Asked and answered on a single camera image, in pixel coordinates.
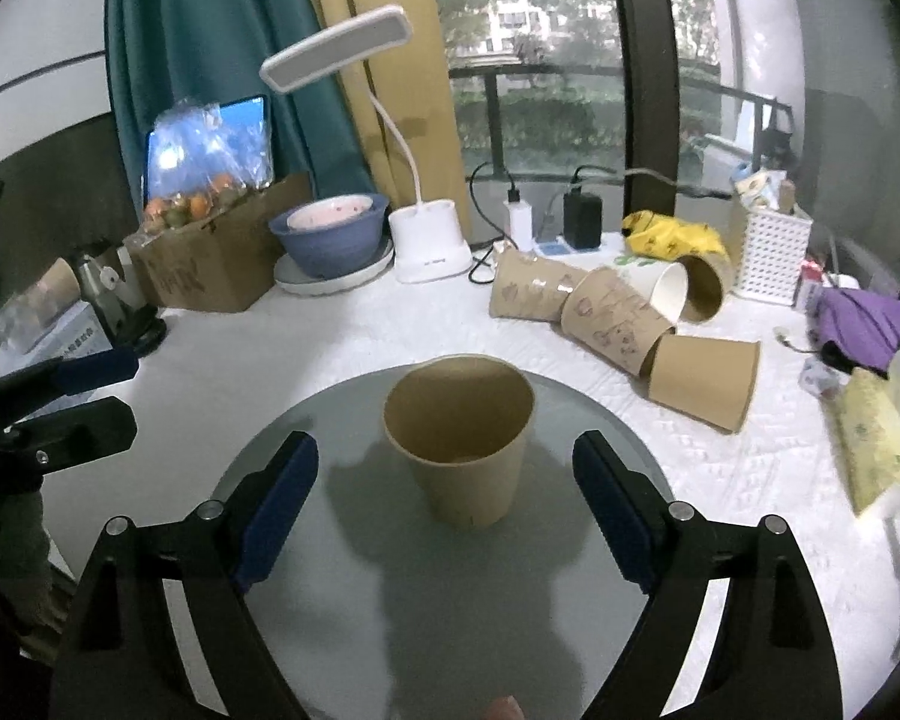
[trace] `curtain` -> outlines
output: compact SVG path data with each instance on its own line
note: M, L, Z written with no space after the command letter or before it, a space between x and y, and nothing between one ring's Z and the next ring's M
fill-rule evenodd
M367 98L380 98L418 162L424 199L448 197L469 229L469 199L435 0L312 0L324 25L334 25L380 5L402 5L413 25L407 45L341 71L340 79L373 179L395 205L413 197L413 177Z
M319 30L310 0L106 0L104 23L111 105L138 212L146 134L183 98L267 95L278 178L307 170L314 197L375 191L336 81L277 95L258 76L266 57Z

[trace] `yellow curtain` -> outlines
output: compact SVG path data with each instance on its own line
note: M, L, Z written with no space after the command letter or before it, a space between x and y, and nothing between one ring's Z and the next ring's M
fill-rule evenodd
M390 2L403 6L413 25L413 38L405 46L343 69L340 74L343 92L380 191L397 206L415 201L413 175L367 98L368 83L413 151L423 199L448 197L455 201L463 230L469 230L463 158L436 1L312 1L317 16L326 26Z

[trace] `bowl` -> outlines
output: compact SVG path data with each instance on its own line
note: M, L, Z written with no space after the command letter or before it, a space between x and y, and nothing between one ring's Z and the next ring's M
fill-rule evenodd
M345 220L309 229L288 227L287 220L317 203L338 200L329 197L285 211L269 221L269 229L279 238L285 252L311 278L340 278L370 264L383 236L384 213L389 199L382 194L347 194L363 197L370 207ZM350 208L359 207L351 204Z
M372 207L373 197L369 194L338 194L296 209L287 217L287 227L292 230L329 227L349 221Z

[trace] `white lamp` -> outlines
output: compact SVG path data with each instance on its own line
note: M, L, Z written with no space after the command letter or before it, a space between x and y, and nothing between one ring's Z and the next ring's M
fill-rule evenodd
M399 5L384 5L320 30L269 57L260 67L260 77L272 90L286 94L322 79L353 62L410 40L413 28ZM470 247L463 240L457 206L453 200L423 201L420 174L410 147L370 89L367 95L413 172L416 204L389 216L394 234L394 272L404 283L432 281L462 274L471 264Z

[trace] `white plastic basket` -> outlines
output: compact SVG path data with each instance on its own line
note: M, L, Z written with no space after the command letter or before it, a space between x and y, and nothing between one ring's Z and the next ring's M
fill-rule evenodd
M799 206L786 215L750 211L739 197L731 202L727 253L737 271L732 292L741 298L792 305L813 220Z

